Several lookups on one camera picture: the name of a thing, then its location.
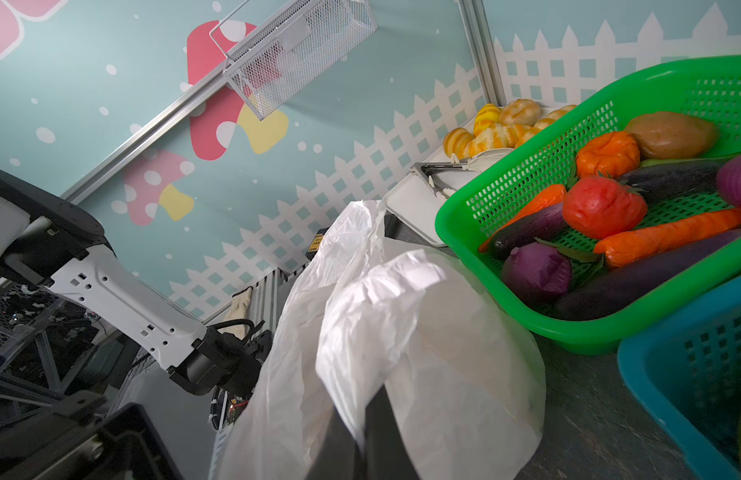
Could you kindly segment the bread loaf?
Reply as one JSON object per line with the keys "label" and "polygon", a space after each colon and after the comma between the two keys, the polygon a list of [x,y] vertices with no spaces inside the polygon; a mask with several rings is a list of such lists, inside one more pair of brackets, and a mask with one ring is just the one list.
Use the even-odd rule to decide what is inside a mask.
{"label": "bread loaf", "polygon": [[474,136],[465,128],[451,130],[443,140],[443,152],[449,158],[460,161],[468,156],[468,145]]}

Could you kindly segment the brown potato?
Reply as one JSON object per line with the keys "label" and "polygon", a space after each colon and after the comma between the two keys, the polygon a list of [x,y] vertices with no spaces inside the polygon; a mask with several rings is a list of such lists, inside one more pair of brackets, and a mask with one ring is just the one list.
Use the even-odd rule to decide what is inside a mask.
{"label": "brown potato", "polygon": [[718,128],[710,121],[676,112],[640,115],[626,125],[643,159],[691,159],[702,156],[717,142]]}

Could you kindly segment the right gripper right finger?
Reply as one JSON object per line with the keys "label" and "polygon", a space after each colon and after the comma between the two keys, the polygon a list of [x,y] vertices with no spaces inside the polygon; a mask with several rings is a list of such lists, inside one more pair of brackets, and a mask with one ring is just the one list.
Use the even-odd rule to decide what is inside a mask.
{"label": "right gripper right finger", "polygon": [[366,407],[364,428],[366,479],[418,479],[397,426],[391,403],[382,386]]}

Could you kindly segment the white plastic grocery bag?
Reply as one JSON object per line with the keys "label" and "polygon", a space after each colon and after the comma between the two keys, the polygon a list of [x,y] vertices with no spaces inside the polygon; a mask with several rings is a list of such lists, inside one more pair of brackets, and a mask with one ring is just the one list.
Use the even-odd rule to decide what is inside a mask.
{"label": "white plastic grocery bag", "polygon": [[457,259],[384,234],[385,207],[354,201],[298,276],[222,479],[304,479],[332,409],[364,456],[384,386],[422,479],[512,479],[543,432],[533,336]]}

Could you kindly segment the white cutting board tray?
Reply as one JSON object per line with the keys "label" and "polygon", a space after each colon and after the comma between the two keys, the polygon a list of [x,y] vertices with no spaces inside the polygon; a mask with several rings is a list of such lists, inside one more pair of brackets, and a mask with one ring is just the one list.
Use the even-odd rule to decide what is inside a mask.
{"label": "white cutting board tray", "polygon": [[[487,104],[478,111],[470,125],[458,127],[467,129],[474,136],[468,145],[466,158],[460,161],[449,159],[443,152],[442,140],[438,152],[422,162],[460,164],[475,172],[477,177],[572,109],[571,105],[558,110],[543,109],[526,99],[516,100],[506,108]],[[446,200],[435,197],[411,172],[411,168],[410,174],[384,197],[384,201],[390,213],[427,243],[434,247],[444,246],[435,230],[435,218]]]}

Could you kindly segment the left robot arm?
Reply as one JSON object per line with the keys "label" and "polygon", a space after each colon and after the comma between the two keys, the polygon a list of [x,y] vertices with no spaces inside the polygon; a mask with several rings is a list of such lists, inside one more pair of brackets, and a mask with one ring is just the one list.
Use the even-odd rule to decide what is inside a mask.
{"label": "left robot arm", "polygon": [[0,479],[216,479],[234,411],[246,406],[272,343],[264,324],[204,325],[124,269],[104,228],[82,208],[0,170],[0,276],[80,306],[136,342],[182,390],[212,400],[212,432],[154,424],[128,403],[74,394],[0,434]]}

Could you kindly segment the green plastic basket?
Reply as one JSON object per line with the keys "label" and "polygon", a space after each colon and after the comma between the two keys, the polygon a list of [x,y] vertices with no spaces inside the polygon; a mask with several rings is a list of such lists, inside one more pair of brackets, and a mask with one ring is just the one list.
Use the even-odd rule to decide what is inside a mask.
{"label": "green plastic basket", "polygon": [[604,87],[440,208],[499,306],[598,355],[741,274],[741,55]]}

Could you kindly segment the metal tongs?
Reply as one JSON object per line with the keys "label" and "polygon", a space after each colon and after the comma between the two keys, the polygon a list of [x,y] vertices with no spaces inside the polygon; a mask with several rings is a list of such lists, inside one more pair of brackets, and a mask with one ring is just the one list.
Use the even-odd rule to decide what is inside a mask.
{"label": "metal tongs", "polygon": [[454,192],[476,178],[476,173],[460,164],[449,162],[416,162],[411,172],[438,198],[448,200]]}

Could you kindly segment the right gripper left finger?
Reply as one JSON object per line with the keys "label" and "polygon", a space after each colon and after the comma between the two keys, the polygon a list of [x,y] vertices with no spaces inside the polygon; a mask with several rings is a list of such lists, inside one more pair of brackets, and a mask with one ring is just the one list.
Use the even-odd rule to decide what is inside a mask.
{"label": "right gripper left finger", "polygon": [[307,480],[354,480],[362,478],[362,456],[358,444],[335,409],[326,429],[318,457]]}

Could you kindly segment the purple onion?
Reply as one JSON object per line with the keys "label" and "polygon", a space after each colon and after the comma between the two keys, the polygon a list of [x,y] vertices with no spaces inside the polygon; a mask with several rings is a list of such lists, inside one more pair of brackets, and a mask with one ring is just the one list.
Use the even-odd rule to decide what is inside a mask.
{"label": "purple onion", "polygon": [[717,172],[716,189],[725,202],[741,208],[741,154],[726,162]]}

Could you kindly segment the small orange carrot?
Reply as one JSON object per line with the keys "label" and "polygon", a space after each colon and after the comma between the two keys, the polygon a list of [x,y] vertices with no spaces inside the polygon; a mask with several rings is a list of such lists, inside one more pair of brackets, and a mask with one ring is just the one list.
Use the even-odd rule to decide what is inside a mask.
{"label": "small orange carrot", "polygon": [[649,256],[676,250],[741,226],[741,209],[694,215],[684,220],[626,231],[600,240],[592,252],[609,268],[620,268]]}

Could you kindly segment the red tomato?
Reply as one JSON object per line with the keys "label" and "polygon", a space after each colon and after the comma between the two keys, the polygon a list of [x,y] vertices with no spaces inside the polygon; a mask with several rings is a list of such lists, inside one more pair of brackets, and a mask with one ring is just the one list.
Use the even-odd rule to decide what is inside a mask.
{"label": "red tomato", "polygon": [[640,194],[602,176],[579,180],[562,204],[567,225],[597,240],[632,230],[648,212],[647,203]]}

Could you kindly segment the long orange carrot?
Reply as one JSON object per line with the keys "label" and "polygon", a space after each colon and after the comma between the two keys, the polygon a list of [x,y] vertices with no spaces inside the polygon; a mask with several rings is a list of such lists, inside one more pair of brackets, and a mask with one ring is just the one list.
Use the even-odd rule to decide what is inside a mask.
{"label": "long orange carrot", "polygon": [[485,240],[479,247],[478,252],[479,253],[485,253],[488,252],[488,248],[490,246],[490,241],[500,232],[500,230],[510,226],[511,224],[514,224],[515,222],[518,222],[519,220],[522,220],[523,218],[526,218],[532,214],[536,214],[537,212],[540,212],[541,210],[544,210],[544,208],[548,208],[550,206],[554,206],[564,200],[564,195],[567,193],[567,189],[563,184],[553,184],[549,187],[546,187],[542,192],[539,192],[518,214],[514,215],[504,226],[500,227],[488,240]]}

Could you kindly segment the dark purple eggplant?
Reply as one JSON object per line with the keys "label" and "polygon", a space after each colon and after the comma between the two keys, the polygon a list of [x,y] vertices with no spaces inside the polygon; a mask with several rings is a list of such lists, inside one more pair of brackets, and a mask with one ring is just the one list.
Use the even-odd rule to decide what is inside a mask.
{"label": "dark purple eggplant", "polygon": [[741,229],[731,230],[603,274],[558,299],[551,317],[589,321],[614,314],[740,237]]}

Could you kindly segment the teal plastic basket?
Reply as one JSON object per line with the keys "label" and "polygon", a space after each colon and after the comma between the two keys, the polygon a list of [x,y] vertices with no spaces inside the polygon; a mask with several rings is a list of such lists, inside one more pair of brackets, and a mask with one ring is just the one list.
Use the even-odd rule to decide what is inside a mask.
{"label": "teal plastic basket", "polygon": [[699,479],[741,479],[741,275],[621,342],[621,377]]}

